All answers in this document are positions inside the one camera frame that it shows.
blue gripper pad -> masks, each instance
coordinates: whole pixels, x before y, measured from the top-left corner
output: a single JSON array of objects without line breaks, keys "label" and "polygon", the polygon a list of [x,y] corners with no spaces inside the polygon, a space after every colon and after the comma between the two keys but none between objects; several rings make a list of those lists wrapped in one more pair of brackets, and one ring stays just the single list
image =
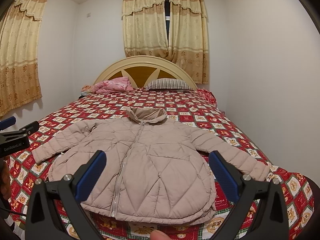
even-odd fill
[{"label": "blue gripper pad", "polygon": [[15,125],[15,123],[16,123],[16,118],[14,116],[9,117],[3,121],[0,121],[0,131]]},{"label": "blue gripper pad", "polygon": [[74,174],[72,189],[78,203],[86,201],[107,164],[107,155],[96,151],[91,159],[79,167]]},{"label": "blue gripper pad", "polygon": [[241,173],[218,151],[209,154],[209,166],[229,201],[237,203],[242,190]]}]

human hand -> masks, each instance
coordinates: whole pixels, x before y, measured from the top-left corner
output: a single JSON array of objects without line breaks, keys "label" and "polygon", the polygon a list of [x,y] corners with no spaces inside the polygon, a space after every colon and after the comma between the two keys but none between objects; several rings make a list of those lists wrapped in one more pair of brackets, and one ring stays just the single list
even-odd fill
[{"label": "human hand", "polygon": [[150,234],[150,240],[172,240],[172,239],[162,231],[153,230]]},{"label": "human hand", "polygon": [[[9,156],[4,157],[4,160],[10,160]],[[10,185],[10,176],[9,176],[9,167],[6,162],[3,162],[3,168],[1,171],[1,185],[0,191],[4,199],[9,199],[11,197],[11,185]]]}]

black clamp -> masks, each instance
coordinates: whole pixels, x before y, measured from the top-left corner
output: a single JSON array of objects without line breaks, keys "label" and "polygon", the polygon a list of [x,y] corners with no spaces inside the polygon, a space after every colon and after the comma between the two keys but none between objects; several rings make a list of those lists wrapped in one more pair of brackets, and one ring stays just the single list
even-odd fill
[{"label": "black clamp", "polygon": [[30,146],[28,136],[38,130],[39,123],[32,122],[18,131],[0,133],[0,158],[27,149]]},{"label": "black clamp", "polygon": [[234,240],[255,199],[257,212],[243,240],[287,240],[289,226],[284,195],[278,179],[255,181],[227,163],[218,151],[209,155],[209,165],[229,201],[235,205],[210,240]]},{"label": "black clamp", "polygon": [[72,240],[54,204],[59,199],[80,239],[103,240],[99,231],[84,213],[80,202],[87,200],[107,163],[103,151],[97,151],[74,175],[60,181],[36,179],[28,204],[26,240]]}]

bed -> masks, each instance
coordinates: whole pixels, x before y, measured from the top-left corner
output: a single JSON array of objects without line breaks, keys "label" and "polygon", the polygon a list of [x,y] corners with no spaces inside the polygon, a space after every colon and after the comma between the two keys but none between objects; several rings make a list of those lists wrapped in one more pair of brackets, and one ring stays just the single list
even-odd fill
[{"label": "bed", "polygon": [[[288,211],[290,239],[295,239],[302,231],[314,212],[314,197],[306,177],[299,173],[288,172],[273,165],[261,150],[236,127],[217,107],[210,104],[195,91],[147,91],[144,87],[158,78],[176,78],[184,80],[193,90],[196,84],[190,76],[177,65],[152,56],[134,56],[120,60],[101,73],[95,83],[116,77],[128,76],[134,91],[116,94],[92,94],[49,114],[39,121],[39,131],[30,136],[30,148],[11,156],[10,178],[12,209],[27,212],[27,204],[36,178],[46,179],[48,169],[57,156],[36,165],[31,151],[47,142],[55,134],[69,125],[83,119],[121,118],[126,116],[128,106],[162,107],[168,118],[186,125],[200,127],[220,136],[229,144],[248,152],[256,159],[270,166],[267,180],[278,178],[281,182]],[[116,221],[95,213],[89,213],[93,223],[106,239],[144,240],[154,229],[167,233],[172,239],[204,240],[209,239],[223,223],[232,208],[219,184],[217,189],[217,213],[207,223],[196,226],[163,226]],[[61,218],[68,233],[77,238],[61,203],[56,202]],[[257,210],[258,201],[252,203],[250,211],[237,235],[244,236]],[[15,220],[24,222],[23,217],[14,215]]]}]

curtain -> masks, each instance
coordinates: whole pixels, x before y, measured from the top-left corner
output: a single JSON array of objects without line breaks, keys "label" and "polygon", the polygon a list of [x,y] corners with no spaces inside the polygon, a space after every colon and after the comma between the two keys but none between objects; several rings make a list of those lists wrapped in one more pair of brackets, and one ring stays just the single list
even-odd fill
[{"label": "curtain", "polygon": [[41,98],[37,44],[47,0],[15,0],[0,22],[0,117]]},{"label": "curtain", "polygon": [[170,0],[167,60],[186,71],[197,84],[208,84],[209,50],[204,0]]},{"label": "curtain", "polygon": [[122,17],[127,57],[168,56],[164,0],[123,0]]}]

